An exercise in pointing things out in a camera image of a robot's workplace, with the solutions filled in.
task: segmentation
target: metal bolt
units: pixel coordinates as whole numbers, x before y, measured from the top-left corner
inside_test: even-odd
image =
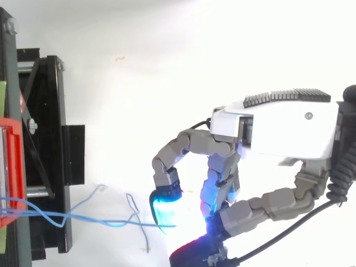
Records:
[[[58,64],[58,69],[61,72],[66,70],[66,65],[65,65],[65,63],[63,61]]]
[[[10,33],[11,35],[15,35],[18,32],[17,21],[14,18],[8,18],[5,21],[5,31]]]
[[[307,112],[307,113],[305,114],[305,118],[306,118],[307,120],[311,120],[311,119],[313,118],[313,114],[312,114],[311,112]]]
[[[29,119],[28,120],[28,130],[30,132],[31,135],[34,135],[34,132],[37,130],[38,125],[37,123],[34,122],[34,119]]]

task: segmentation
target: thin wire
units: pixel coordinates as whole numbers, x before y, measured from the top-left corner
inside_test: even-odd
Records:
[[[278,241],[280,241],[281,239],[285,238],[287,235],[289,235],[290,233],[292,233],[295,229],[297,229],[299,226],[301,226],[302,224],[304,224],[306,221],[308,221],[310,218],[312,218],[313,216],[315,216],[316,214],[318,214],[319,212],[327,209],[328,207],[331,207],[332,205],[336,204],[333,201],[328,201],[326,203],[324,203],[323,205],[317,207],[315,210],[312,210],[310,213],[306,214],[303,218],[301,218],[299,221],[297,221],[295,224],[293,224],[291,227],[287,228],[286,230],[284,230],[282,233],[280,233],[279,235],[277,235],[275,238],[271,239],[270,241],[268,241],[267,243],[263,244],[262,246],[260,246],[259,248],[247,253],[246,255],[238,258],[239,263],[242,263],[245,260],[248,260],[250,258],[252,258],[253,256],[257,255],[258,253],[266,250],[267,248],[269,248],[270,246],[276,244]]]
[[[82,215],[74,215],[71,214],[71,212],[76,209],[77,207],[79,207],[80,205],[82,205],[83,203],[85,203],[86,201],[88,201],[91,197],[93,197],[93,195],[96,193],[96,191],[100,188],[103,187],[105,185],[98,185],[98,187],[96,187],[96,189],[93,191],[92,194],[90,194],[90,196],[88,198],[86,198],[85,200],[79,202],[77,205],[75,205],[68,213],[63,214],[63,213],[59,213],[59,212],[50,212],[50,211],[42,211],[39,207],[37,207],[35,204],[27,201],[27,200],[23,200],[23,199],[18,199],[15,197],[0,197],[0,200],[8,200],[8,201],[17,201],[17,202],[22,202],[27,204],[28,206],[32,207],[35,210],[16,210],[16,209],[0,209],[1,214],[5,215],[5,216],[14,216],[14,217],[25,217],[25,216],[43,216],[47,221],[49,221],[51,224],[53,224],[56,227],[62,228],[67,220],[67,218],[72,218],[72,219],[76,219],[76,220],[81,220],[81,221],[86,221],[86,222],[93,222],[93,223],[99,223],[99,224],[103,224],[106,226],[110,226],[110,227],[123,227],[127,224],[133,224],[133,225],[139,225],[139,226],[148,226],[148,227],[168,227],[168,228],[173,228],[175,227],[175,225],[156,225],[156,224],[143,224],[141,223],[141,221],[139,222],[134,222],[131,221],[131,219],[137,215],[138,213],[134,210],[135,213],[133,213],[130,218],[128,220],[99,220],[99,219],[95,219],[92,217],[87,217],[87,216],[82,216]],[[137,205],[132,198],[132,202],[134,203],[134,206],[137,208]],[[59,224],[55,221],[53,221],[49,216],[58,216],[58,217],[63,217],[62,223]]]
[[[131,198],[131,201],[132,201],[132,203],[133,203],[133,205],[134,205],[135,208],[131,206],[131,202],[130,202],[130,200],[128,199],[128,197]],[[139,217],[140,210],[138,209],[138,207],[137,207],[137,205],[136,205],[136,203],[135,203],[135,201],[134,201],[133,198],[134,198],[134,197],[133,197],[131,194],[126,194],[126,199],[127,199],[128,205],[130,206],[131,210],[133,210],[134,213],[136,214],[136,217],[137,217],[138,221],[141,222],[140,217]],[[149,251],[150,251],[149,238],[147,237],[146,231],[145,231],[145,229],[144,229],[143,226],[141,226],[141,230],[142,230],[142,232],[143,232],[143,234],[144,234],[144,236],[145,236],[145,239],[146,239],[146,249],[147,249],[147,253],[149,253]]]
[[[196,129],[196,128],[198,128],[198,127],[200,127],[202,125],[205,125],[205,124],[206,124],[206,121],[201,121],[201,122],[197,123],[196,125],[191,126],[190,128],[191,129]]]

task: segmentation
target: red plastic part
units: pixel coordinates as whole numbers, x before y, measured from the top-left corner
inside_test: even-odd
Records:
[[[0,126],[8,127],[7,137],[7,159],[8,159],[8,181],[9,196],[26,199],[23,172],[23,150],[22,150],[22,125],[20,121],[12,118],[0,118]],[[11,201],[11,209],[25,210],[26,204]],[[12,223],[17,217],[0,218],[0,228]]]

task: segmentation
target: white wall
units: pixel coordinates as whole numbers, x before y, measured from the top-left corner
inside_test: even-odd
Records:
[[[81,214],[128,217],[123,193],[130,192],[143,221],[152,222],[152,157],[215,106],[293,87],[319,88],[336,101],[356,83],[354,1],[1,0],[0,6],[18,20],[19,48],[40,47],[42,56],[66,63],[67,123],[86,124],[86,185],[71,189],[72,202],[96,184],[109,186]],[[297,168],[264,160],[240,163],[241,199],[293,185]],[[199,194],[206,157],[189,155],[178,167],[182,186]],[[242,266],[356,265],[356,190],[349,195],[341,209],[323,212]],[[229,240],[229,256],[244,255],[291,224],[265,222]],[[335,225],[339,230],[328,234]],[[174,240],[158,229],[147,232],[148,255],[136,226],[74,221],[72,250],[48,250],[48,259],[34,266],[167,267],[166,244]]]

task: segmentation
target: white housing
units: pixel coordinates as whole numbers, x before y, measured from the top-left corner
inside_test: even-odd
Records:
[[[338,108],[336,103],[303,101],[244,108],[242,101],[235,102],[213,113],[210,133],[237,137],[240,118],[253,117],[253,152],[296,159],[327,159],[332,154]]]

